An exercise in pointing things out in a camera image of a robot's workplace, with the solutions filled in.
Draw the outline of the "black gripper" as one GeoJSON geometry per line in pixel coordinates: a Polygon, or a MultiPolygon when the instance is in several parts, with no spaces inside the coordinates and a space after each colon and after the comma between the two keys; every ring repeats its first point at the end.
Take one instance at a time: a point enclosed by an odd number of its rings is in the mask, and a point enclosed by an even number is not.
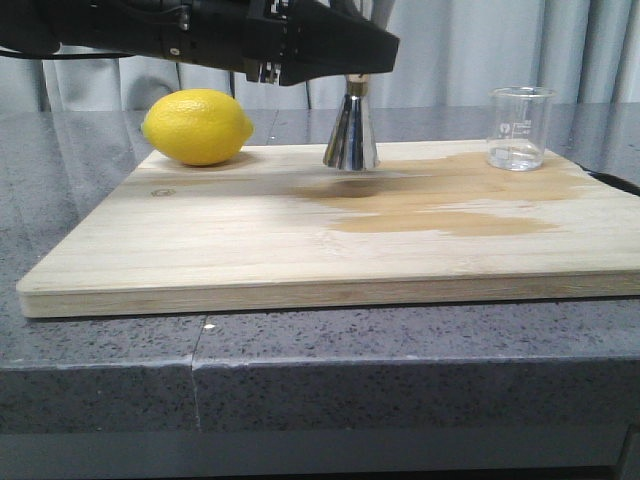
{"type": "Polygon", "coordinates": [[[116,1],[122,50],[291,86],[388,73],[400,40],[392,1],[116,1]]]}

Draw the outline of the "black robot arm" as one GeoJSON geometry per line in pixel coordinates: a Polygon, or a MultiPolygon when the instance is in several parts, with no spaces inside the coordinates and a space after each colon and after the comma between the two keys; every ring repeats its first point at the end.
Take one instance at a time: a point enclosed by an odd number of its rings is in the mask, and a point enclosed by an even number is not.
{"type": "Polygon", "coordinates": [[[38,59],[89,47],[291,86],[390,72],[399,40],[350,1],[4,1],[1,45],[38,59]]]}

